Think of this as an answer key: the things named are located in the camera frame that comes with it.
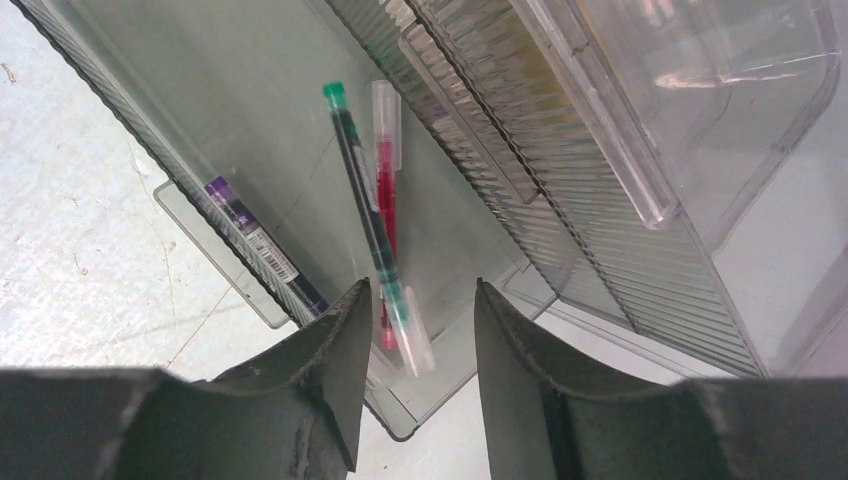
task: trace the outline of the clear plastic tray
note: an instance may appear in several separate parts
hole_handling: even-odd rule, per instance
[[[511,4],[549,45],[646,226],[668,224],[679,203],[710,250],[836,90],[826,0]]]
[[[373,172],[371,82],[382,75],[326,4],[23,4],[247,263],[255,255],[203,198],[203,186],[218,176],[329,302],[357,279],[376,278],[321,87],[344,83]],[[398,261],[438,368],[411,378],[397,350],[380,346],[375,283],[367,400],[398,438],[409,436],[475,372],[476,279],[502,287],[528,268],[444,151],[414,116],[403,115]],[[269,275],[261,262],[253,267]],[[274,288],[290,297],[285,285]],[[523,307],[531,317],[537,310]]]
[[[848,298],[844,2],[509,1],[644,225],[688,229],[764,373],[799,371]]]

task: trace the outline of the purple marker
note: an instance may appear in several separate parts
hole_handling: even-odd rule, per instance
[[[294,292],[298,300],[303,302],[316,318],[321,316],[329,308],[327,301],[280,250],[268,232],[259,225],[256,217],[250,213],[224,177],[217,177],[204,188],[215,205],[224,211],[244,235],[247,243]]]

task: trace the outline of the barcode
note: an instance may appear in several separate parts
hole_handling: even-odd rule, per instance
[[[262,260],[265,260],[265,263],[271,267],[271,270],[273,270],[284,283],[289,283],[297,278],[298,272],[294,268],[294,265],[292,265],[291,262],[289,262],[289,259],[283,255],[283,252],[277,248],[274,241],[271,240],[271,237],[265,233],[265,230],[257,228],[253,232],[250,232],[246,239],[256,253],[262,257]]]

